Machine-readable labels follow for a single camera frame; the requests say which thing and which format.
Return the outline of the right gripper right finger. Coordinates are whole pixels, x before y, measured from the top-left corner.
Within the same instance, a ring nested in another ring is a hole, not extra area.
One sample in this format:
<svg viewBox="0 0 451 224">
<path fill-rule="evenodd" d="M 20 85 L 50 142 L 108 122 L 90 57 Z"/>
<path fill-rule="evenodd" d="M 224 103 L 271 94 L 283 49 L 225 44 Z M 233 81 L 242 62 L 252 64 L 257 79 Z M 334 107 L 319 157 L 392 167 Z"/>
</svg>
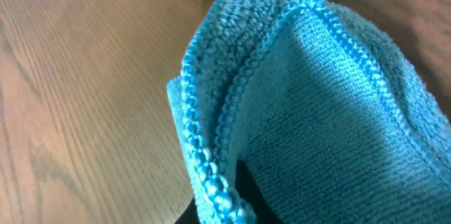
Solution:
<svg viewBox="0 0 451 224">
<path fill-rule="evenodd" d="M 257 182 L 244 161 L 237 162 L 235 187 L 240 196 L 252 205 L 257 215 L 258 224 L 282 224 L 281 219 L 267 204 Z"/>
</svg>

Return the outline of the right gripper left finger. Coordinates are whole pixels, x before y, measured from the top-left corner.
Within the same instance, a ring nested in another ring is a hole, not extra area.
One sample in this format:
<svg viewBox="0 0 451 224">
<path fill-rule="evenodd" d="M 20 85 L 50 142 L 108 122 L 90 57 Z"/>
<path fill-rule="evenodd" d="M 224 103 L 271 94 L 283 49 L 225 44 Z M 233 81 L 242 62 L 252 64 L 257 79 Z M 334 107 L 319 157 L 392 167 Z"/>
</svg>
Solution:
<svg viewBox="0 0 451 224">
<path fill-rule="evenodd" d="M 197 207 L 194 198 L 192 198 L 187 208 L 175 221 L 175 224 L 198 224 Z"/>
</svg>

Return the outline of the blue microfiber cloth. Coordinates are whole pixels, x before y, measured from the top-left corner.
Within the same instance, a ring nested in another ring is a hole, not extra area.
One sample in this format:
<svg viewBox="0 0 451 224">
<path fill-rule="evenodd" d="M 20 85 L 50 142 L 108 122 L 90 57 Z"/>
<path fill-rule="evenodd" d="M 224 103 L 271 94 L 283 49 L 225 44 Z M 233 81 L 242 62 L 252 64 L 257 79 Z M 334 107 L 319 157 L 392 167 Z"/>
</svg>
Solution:
<svg viewBox="0 0 451 224">
<path fill-rule="evenodd" d="M 198 223 L 449 223 L 450 122 L 397 45 L 327 0 L 215 0 L 167 85 Z"/>
</svg>

